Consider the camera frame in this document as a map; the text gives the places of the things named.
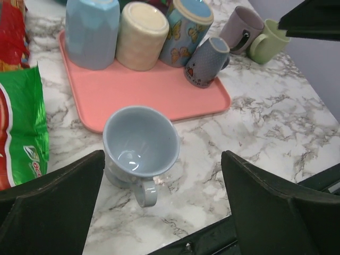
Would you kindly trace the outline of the green ceramic mug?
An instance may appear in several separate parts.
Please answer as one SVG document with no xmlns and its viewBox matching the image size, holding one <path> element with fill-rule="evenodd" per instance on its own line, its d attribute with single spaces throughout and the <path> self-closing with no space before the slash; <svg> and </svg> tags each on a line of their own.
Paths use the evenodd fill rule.
<svg viewBox="0 0 340 255">
<path fill-rule="evenodd" d="M 258 64 L 268 63 L 291 41 L 286 30 L 278 29 L 278 22 L 272 19 L 264 21 L 262 33 L 252 42 L 247 56 Z"/>
</svg>

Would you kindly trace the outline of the small grey-purple mug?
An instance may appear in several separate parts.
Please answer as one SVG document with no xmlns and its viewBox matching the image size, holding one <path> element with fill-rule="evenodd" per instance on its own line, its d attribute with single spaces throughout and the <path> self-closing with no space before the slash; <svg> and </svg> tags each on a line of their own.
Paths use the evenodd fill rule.
<svg viewBox="0 0 340 255">
<path fill-rule="evenodd" d="M 221 37 L 209 37 L 187 62 L 184 76 L 192 85 L 208 88 L 229 62 L 230 48 L 225 40 Z"/>
</svg>

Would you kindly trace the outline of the grey ceramic mug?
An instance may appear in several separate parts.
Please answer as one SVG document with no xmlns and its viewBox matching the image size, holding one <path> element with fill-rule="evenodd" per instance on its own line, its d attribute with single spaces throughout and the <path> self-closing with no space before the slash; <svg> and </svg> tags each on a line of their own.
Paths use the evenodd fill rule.
<svg viewBox="0 0 340 255">
<path fill-rule="evenodd" d="M 157 202 L 155 176 L 176 162 L 180 140 L 176 128 L 162 113 L 146 106 L 117 110 L 103 130 L 104 173 L 111 184 L 131 189 L 140 207 Z"/>
</svg>

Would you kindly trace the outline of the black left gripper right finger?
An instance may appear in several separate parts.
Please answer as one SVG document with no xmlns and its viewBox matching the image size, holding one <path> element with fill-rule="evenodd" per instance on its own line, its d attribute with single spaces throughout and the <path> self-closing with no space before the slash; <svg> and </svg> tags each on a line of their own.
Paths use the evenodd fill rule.
<svg viewBox="0 0 340 255">
<path fill-rule="evenodd" d="M 242 254 L 339 254 L 339 165 L 296 184 L 231 151 L 221 164 Z"/>
</svg>

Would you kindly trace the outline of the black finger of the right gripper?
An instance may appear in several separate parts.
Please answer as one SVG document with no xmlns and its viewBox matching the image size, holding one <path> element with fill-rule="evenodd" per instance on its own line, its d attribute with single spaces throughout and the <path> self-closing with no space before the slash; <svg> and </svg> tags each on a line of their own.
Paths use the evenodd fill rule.
<svg viewBox="0 0 340 255">
<path fill-rule="evenodd" d="M 288 37 L 339 41 L 339 0 L 308 0 L 281 17 Z"/>
</svg>

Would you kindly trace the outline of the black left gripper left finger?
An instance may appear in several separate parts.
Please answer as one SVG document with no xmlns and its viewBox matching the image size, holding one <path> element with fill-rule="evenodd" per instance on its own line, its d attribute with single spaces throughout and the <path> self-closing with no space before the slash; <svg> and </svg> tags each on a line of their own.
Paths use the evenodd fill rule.
<svg viewBox="0 0 340 255">
<path fill-rule="evenodd" d="M 96 150 L 1 191 L 1 254 L 82 254 L 104 166 Z"/>
</svg>

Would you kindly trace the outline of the purple ceramic mug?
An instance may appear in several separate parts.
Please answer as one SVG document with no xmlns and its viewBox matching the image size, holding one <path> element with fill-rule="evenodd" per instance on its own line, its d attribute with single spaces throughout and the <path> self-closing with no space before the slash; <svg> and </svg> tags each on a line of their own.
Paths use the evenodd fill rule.
<svg viewBox="0 0 340 255">
<path fill-rule="evenodd" d="M 239 55 L 251 45 L 263 29 L 264 22 L 255 11 L 237 6 L 219 36 L 228 44 L 232 54 Z"/>
</svg>

